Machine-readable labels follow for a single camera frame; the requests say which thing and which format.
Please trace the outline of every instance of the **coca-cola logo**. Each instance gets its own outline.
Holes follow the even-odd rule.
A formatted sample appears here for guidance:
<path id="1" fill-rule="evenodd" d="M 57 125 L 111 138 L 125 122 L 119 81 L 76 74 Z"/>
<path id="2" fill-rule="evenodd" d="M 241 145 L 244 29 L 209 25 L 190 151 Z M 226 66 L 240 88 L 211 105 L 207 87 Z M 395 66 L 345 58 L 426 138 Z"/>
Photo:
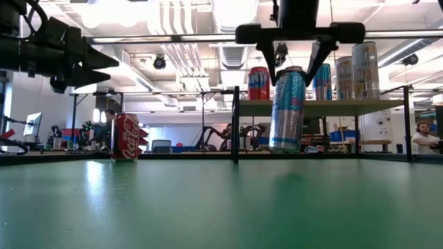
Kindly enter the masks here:
<path id="1" fill-rule="evenodd" d="M 122 150 L 125 158 L 135 158 L 138 143 L 138 123 L 134 116 L 126 115 L 123 121 L 122 139 L 127 141 L 127 149 Z"/>

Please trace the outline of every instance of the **ceiling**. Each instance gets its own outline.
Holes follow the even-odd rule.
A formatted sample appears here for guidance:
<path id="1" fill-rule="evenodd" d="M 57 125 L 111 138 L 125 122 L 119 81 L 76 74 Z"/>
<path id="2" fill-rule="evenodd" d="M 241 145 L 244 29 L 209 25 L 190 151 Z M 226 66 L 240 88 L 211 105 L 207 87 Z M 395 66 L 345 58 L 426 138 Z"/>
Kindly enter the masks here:
<path id="1" fill-rule="evenodd" d="M 124 0 L 105 0 L 112 6 L 113 2 L 120 3 Z M 174 1 L 161 1 L 162 5 Z M 226 0 L 235 5 L 235 1 Z M 438 6 L 437 0 L 421 0 L 413 5 L 412 0 L 320 0 L 320 6 L 317 17 L 317 26 L 329 26 L 332 21 L 358 21 L 366 25 L 367 30 L 411 30 L 411 29 L 429 29 L 434 23 L 442 21 L 443 13 Z M 192 29 L 199 34 L 215 33 L 215 23 L 211 12 L 209 0 L 190 0 L 192 6 Z M 103 14 L 101 11 L 92 12 L 86 9 L 85 3 L 70 3 L 69 0 L 41 0 L 41 6 L 48 16 L 57 17 L 62 21 L 78 26 L 87 36 L 114 36 L 114 35 L 151 35 L 148 30 L 149 11 L 146 2 L 127 3 L 124 8 L 110 8 L 112 13 Z M 272 1 L 258 1 L 256 23 L 262 24 L 262 27 L 275 27 L 275 23 L 269 20 L 272 12 Z M 173 25 L 173 9 L 170 10 L 170 22 Z M 227 12 L 226 15 L 232 19 L 241 15 L 240 12 Z M 94 18 L 101 18 L 101 23 L 95 28 L 87 28 L 83 19 L 90 15 Z M 133 21 L 134 25 L 125 27 L 121 25 L 123 21 Z M 33 19 L 33 23 L 38 25 L 38 17 Z M 392 50 L 395 46 L 402 43 L 403 40 L 376 40 L 378 55 L 383 55 Z M 311 55 L 310 41 L 292 41 L 288 42 L 289 58 L 283 67 L 299 65 L 307 68 L 309 56 Z M 211 44 L 197 44 L 199 56 L 201 58 L 204 70 L 208 76 L 208 86 L 211 89 L 220 89 L 224 83 L 220 78 L 220 65 L 218 48 Z M 121 51 L 126 51 L 132 67 L 148 79 L 154 86 L 155 91 L 178 91 L 183 90 L 183 86 L 177 83 L 177 70 L 166 57 L 166 67 L 162 70 L 156 70 L 153 67 L 155 56 L 163 54 L 163 49 L 159 44 L 150 45 L 109 45 L 116 52 L 116 57 L 121 57 Z M 352 45 L 340 45 L 335 53 L 329 55 L 325 63 L 332 66 L 334 75 L 334 58 L 351 55 Z M 416 89 L 434 89 L 443 87 L 443 74 L 439 66 L 443 64 L 443 41 L 435 42 L 416 53 L 419 56 L 419 63 L 414 66 L 403 66 L 391 64 L 385 67 L 384 71 L 389 75 L 389 82 L 381 83 L 381 88 L 391 89 L 408 82 L 416 82 Z M 234 79 L 234 84 L 244 87 L 246 83 L 245 72 L 253 66 L 265 66 L 260 51 L 249 48 L 244 72 L 238 73 Z M 112 75 L 112 80 L 100 83 L 102 88 L 114 87 L 117 91 L 139 91 L 140 87 L 127 77 L 127 74 L 118 69 L 108 68 L 106 72 Z M 416 94 L 413 96 L 417 101 L 423 101 L 432 97 L 430 93 Z M 158 101 L 154 96 L 126 99 L 128 102 L 140 101 Z"/>

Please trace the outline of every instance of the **table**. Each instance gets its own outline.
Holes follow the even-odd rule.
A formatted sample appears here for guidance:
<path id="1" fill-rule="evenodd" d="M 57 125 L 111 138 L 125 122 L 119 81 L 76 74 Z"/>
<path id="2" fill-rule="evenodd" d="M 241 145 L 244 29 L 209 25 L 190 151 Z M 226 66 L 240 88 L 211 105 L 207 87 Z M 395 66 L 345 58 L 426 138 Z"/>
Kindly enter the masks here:
<path id="1" fill-rule="evenodd" d="M 363 159 L 0 167 L 0 248 L 439 248 L 442 178 Z"/>

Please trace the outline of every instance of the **can held by gripper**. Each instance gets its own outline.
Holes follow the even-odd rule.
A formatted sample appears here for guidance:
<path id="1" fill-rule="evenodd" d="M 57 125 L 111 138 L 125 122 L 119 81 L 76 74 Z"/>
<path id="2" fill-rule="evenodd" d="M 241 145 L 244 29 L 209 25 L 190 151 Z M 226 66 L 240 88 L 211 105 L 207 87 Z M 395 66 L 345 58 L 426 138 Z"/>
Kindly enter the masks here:
<path id="1" fill-rule="evenodd" d="M 248 99 L 269 100 L 269 82 L 271 76 L 263 66 L 251 68 L 248 75 Z"/>
<path id="2" fill-rule="evenodd" d="M 354 76 L 352 57 L 342 57 L 335 61 L 337 100 L 354 99 Z"/>
<path id="3" fill-rule="evenodd" d="M 300 152 L 306 73 L 290 66 L 277 73 L 272 105 L 269 147 L 273 151 Z"/>
<path id="4" fill-rule="evenodd" d="M 352 47 L 355 99 L 379 100 L 379 65 L 375 42 L 364 42 Z"/>
<path id="5" fill-rule="evenodd" d="M 318 69 L 312 86 L 315 100 L 332 100 L 331 66 L 322 64 Z"/>

